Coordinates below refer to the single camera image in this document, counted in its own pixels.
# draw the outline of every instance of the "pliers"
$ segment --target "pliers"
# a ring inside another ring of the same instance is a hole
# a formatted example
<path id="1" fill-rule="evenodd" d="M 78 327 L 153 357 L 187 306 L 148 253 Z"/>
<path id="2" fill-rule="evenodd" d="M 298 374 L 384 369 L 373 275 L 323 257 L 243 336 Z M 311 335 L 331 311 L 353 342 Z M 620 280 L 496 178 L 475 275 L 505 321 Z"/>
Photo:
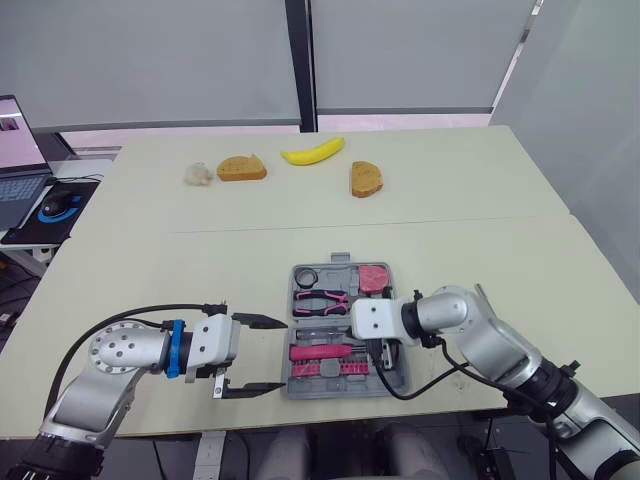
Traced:
<path id="1" fill-rule="evenodd" d="M 346 315 L 351 308 L 351 304 L 355 302 L 359 297 L 350 296 L 347 292 L 342 290 L 305 290 L 297 291 L 293 294 L 294 301 L 307 300 L 310 298 L 320 298 L 324 300 L 333 300 L 335 305 L 330 305 L 325 308 L 318 308 L 311 310 L 309 308 L 294 307 L 294 317 L 326 317 L 327 315 Z"/>

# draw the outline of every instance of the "laptop keyboard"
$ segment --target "laptop keyboard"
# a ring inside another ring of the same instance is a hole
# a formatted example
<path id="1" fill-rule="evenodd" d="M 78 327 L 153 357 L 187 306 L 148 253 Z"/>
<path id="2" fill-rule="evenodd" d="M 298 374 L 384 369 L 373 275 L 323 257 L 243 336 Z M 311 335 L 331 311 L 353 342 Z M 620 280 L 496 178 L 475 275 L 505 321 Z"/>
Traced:
<path id="1" fill-rule="evenodd" d="M 13 202 L 31 198 L 41 181 L 42 177 L 0 180 L 0 202 Z"/>

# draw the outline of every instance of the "laptop screen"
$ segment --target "laptop screen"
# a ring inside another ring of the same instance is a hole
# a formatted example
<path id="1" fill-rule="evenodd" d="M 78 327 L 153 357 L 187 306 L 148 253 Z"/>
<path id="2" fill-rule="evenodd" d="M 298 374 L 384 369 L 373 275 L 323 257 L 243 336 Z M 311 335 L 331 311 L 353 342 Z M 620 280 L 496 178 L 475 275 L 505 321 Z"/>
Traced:
<path id="1" fill-rule="evenodd" d="M 14 97 L 0 97 L 0 174 L 48 169 Z"/>

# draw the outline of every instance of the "bread slice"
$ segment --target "bread slice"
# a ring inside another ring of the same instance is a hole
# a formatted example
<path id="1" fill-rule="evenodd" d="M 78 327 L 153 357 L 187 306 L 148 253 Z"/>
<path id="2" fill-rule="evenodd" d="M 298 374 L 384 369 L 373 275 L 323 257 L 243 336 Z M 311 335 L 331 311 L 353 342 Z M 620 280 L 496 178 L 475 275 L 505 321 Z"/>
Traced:
<path id="1" fill-rule="evenodd" d="M 234 182 L 238 180 L 260 180 L 267 176 L 267 169 L 264 168 L 262 160 L 256 155 L 250 157 L 229 157 L 220 165 L 216 173 L 220 180 L 224 182 Z"/>
<path id="2" fill-rule="evenodd" d="M 353 162 L 351 165 L 351 195 L 358 198 L 373 195 L 382 188 L 380 169 L 369 162 Z"/>

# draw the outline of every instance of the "white table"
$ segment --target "white table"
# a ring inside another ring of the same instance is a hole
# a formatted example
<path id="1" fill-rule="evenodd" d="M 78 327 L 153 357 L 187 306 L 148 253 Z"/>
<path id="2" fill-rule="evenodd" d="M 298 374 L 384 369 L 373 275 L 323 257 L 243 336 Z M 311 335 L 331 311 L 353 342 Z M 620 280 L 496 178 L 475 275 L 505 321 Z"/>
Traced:
<path id="1" fill-rule="evenodd" d="M 578 359 L 578 378 L 600 396 L 640 390 L 638 305 L 580 224 L 569 215 L 371 226 L 200 233 L 74 236 L 60 248 L 0 357 L 0 435 L 30 437 L 39 426 L 60 358 L 89 326 L 128 308 L 219 302 L 230 312 L 287 319 L 291 268 L 386 261 L 398 293 L 480 282 L 498 314 L 557 364 Z M 190 326 L 199 315 L 183 316 Z M 169 319 L 171 314 L 149 318 Z M 284 332 L 243 329 L 232 385 L 280 379 Z M 86 362 L 86 348 L 67 379 Z M 438 351 L 409 351 L 413 388 L 446 368 Z M 616 374 L 610 372 L 616 366 Z M 409 402 L 392 398 L 287 400 L 279 391 L 212 400 L 212 382 L 185 385 L 147 375 L 121 434 L 397 416 L 504 406 L 499 393 L 452 376 Z"/>
<path id="2" fill-rule="evenodd" d="M 567 215 L 568 210 L 507 127 L 341 134 L 346 146 L 296 167 L 281 150 L 333 135 L 176 135 L 142 138 L 118 155 L 75 225 L 78 235 L 135 235 Z M 257 154 L 268 175 L 209 187 L 183 182 L 186 167 L 215 171 L 232 155 Z M 351 195 L 356 160 L 380 166 L 384 187 Z"/>
<path id="3" fill-rule="evenodd" d="M 108 159 L 90 159 L 90 160 L 64 160 L 60 162 L 49 162 L 49 166 L 53 171 L 53 175 L 58 178 L 74 178 L 84 177 L 91 174 L 104 175 L 106 171 L 111 168 L 113 162 Z M 38 199 L 34 202 L 33 207 L 29 210 L 26 218 L 29 218 L 31 212 L 33 212 L 40 202 L 44 199 L 45 195 L 51 190 L 52 187 L 45 187 Z M 7 233 L 6 230 L 0 230 L 0 238 L 4 237 Z M 47 249 L 55 248 L 58 244 L 9 244 L 5 245 L 0 243 L 0 252 L 4 253 L 7 257 L 11 258 L 14 262 L 26 268 L 32 274 L 41 277 L 47 269 L 46 264 L 36 260 L 32 255 L 28 254 L 25 250 L 34 249 Z"/>

